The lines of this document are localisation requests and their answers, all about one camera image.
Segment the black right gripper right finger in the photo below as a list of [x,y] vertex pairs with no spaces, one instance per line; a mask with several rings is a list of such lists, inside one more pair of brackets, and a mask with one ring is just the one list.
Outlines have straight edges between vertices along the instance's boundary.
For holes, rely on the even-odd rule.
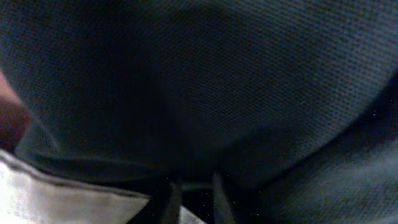
[[218,173],[213,174],[213,203],[215,224],[236,224],[222,178]]

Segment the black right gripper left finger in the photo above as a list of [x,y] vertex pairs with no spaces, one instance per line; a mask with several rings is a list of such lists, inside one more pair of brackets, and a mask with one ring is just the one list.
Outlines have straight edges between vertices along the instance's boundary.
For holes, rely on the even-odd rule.
[[170,197],[161,213],[160,224],[179,224],[183,192],[182,183],[179,180],[171,182],[170,187]]

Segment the khaki green shorts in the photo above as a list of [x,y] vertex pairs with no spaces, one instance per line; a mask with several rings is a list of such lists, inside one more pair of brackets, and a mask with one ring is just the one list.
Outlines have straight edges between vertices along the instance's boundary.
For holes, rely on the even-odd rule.
[[[160,223],[171,187],[164,181],[153,184],[63,179],[1,150],[1,224]],[[181,205],[179,223],[202,219]]]

